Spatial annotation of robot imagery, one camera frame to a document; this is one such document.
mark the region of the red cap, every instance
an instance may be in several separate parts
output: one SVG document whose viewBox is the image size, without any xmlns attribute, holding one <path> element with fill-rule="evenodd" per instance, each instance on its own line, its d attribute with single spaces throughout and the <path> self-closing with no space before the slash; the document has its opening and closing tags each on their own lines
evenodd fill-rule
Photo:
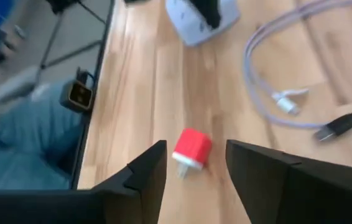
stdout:
<svg viewBox="0 0 352 224">
<path fill-rule="evenodd" d="M 186 128 L 177 141 L 174 152 L 204 164 L 208 159 L 211 146 L 212 141 L 206 134 Z"/>
</svg>

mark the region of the white device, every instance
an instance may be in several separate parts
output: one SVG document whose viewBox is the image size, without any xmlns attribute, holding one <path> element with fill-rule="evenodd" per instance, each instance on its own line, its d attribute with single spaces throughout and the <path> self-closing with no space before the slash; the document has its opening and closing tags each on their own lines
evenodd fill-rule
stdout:
<svg viewBox="0 0 352 224">
<path fill-rule="evenodd" d="M 192 4 L 185 0 L 167 0 L 166 10 L 179 36 L 187 46 L 198 45 L 231 27 L 240 17 L 236 0 L 220 0 L 220 26 L 212 29 Z"/>
</svg>

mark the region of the white plug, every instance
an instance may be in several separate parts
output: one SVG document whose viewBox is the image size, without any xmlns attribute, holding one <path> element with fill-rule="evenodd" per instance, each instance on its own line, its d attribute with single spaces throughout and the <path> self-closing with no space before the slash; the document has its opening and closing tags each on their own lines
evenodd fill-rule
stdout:
<svg viewBox="0 0 352 224">
<path fill-rule="evenodd" d="M 282 97 L 279 98 L 278 100 L 275 99 L 277 102 L 277 106 L 284 112 L 292 115 L 297 115 L 299 114 L 300 110 L 298 106 L 296 105 L 295 102 L 290 100 L 288 97 Z"/>
</svg>

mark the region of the wooden tabletop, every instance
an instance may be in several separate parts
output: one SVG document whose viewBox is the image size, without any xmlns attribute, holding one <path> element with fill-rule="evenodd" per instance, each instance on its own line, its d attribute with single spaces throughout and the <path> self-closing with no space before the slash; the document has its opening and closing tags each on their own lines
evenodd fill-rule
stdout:
<svg viewBox="0 0 352 224">
<path fill-rule="evenodd" d="M 352 166 L 352 132 L 317 144 L 314 130 L 262 119 L 242 78 L 243 47 L 261 24 L 299 2 L 238 0 L 242 16 L 224 34 L 185 47 L 164 1 L 125 7 L 117 1 L 91 117 L 79 188 L 113 175 L 160 139 L 168 140 L 168 176 L 159 223 L 249 223 L 225 164 L 225 141 L 240 141 Z M 327 122 L 352 111 L 352 8 L 326 12 L 273 35 L 254 54 L 257 71 L 274 88 L 308 87 L 290 117 Z M 205 170 L 177 177 L 171 153 L 183 128 L 214 142 Z"/>
</svg>

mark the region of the black usb plug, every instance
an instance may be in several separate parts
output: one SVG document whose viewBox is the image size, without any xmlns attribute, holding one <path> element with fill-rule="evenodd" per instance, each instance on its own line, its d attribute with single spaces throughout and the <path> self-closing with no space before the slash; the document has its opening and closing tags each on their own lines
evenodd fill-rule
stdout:
<svg viewBox="0 0 352 224">
<path fill-rule="evenodd" d="M 332 122 L 326 124 L 314 134 L 318 141 L 328 141 L 352 129 L 352 113 L 343 115 Z"/>
</svg>

